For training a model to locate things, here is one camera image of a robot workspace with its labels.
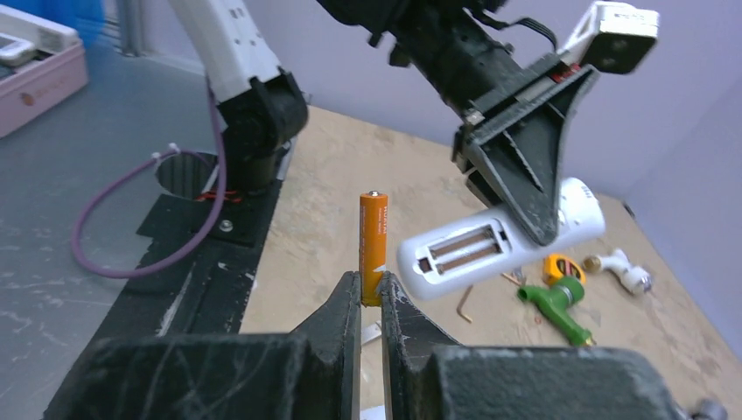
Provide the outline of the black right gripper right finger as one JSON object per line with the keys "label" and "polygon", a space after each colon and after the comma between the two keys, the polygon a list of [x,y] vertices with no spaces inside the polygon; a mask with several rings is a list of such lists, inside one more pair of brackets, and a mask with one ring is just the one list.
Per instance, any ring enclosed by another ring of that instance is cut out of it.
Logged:
{"label": "black right gripper right finger", "polygon": [[631,350],[464,346],[379,285],[388,419],[678,419],[658,371]]}

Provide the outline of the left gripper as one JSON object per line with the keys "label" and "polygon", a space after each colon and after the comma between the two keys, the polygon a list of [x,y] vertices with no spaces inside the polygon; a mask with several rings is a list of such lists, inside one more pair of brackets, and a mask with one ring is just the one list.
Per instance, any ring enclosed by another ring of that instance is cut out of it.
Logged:
{"label": "left gripper", "polygon": [[446,80],[446,104],[462,119],[452,149],[466,188],[487,208],[505,204],[538,245],[557,238],[564,135],[598,78],[555,53],[521,68],[506,52],[483,52]]}

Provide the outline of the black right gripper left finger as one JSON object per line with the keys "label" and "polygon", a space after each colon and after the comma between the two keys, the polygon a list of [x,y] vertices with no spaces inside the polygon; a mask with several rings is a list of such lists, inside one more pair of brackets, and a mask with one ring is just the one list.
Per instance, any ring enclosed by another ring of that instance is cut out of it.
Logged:
{"label": "black right gripper left finger", "polygon": [[103,339],[46,419],[355,419],[361,279],[346,272],[290,332]]}

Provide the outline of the white battery cover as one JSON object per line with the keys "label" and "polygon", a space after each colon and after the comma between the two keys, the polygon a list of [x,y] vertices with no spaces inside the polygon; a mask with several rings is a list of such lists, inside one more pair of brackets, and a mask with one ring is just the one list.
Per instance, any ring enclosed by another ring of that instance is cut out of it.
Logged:
{"label": "white battery cover", "polygon": [[363,347],[382,336],[382,322],[376,321],[363,327],[360,331],[360,345]]}

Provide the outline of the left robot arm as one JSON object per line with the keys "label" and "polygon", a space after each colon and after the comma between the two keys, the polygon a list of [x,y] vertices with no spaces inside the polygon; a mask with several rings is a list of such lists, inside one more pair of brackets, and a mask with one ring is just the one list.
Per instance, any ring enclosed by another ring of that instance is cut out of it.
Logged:
{"label": "left robot arm", "polygon": [[343,94],[385,114],[413,100],[399,80],[382,86],[387,62],[416,69],[460,119],[451,159],[488,206],[502,204],[528,239],[557,238],[562,140],[578,99],[597,79],[592,66],[549,52],[529,66],[488,28],[498,1],[271,1],[259,28],[241,1],[176,1],[175,14],[206,68],[227,123],[227,169],[245,191],[262,188],[278,147],[308,120],[305,93]]}

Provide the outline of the white remote control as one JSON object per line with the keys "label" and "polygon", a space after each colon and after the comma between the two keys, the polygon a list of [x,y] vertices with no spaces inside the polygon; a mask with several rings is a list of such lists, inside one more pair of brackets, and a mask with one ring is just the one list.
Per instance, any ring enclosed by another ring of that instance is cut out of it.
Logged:
{"label": "white remote control", "polygon": [[556,227],[556,239],[541,246],[503,204],[488,208],[401,241],[398,277],[414,298],[430,300],[601,236],[599,200],[577,178],[562,181]]}

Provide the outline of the orange battery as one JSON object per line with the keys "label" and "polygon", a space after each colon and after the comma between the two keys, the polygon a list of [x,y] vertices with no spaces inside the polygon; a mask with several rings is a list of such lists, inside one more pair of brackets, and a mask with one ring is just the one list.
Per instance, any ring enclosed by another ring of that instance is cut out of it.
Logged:
{"label": "orange battery", "polygon": [[366,307],[381,304],[377,289],[386,271],[388,199],[378,191],[360,196],[359,273]]}

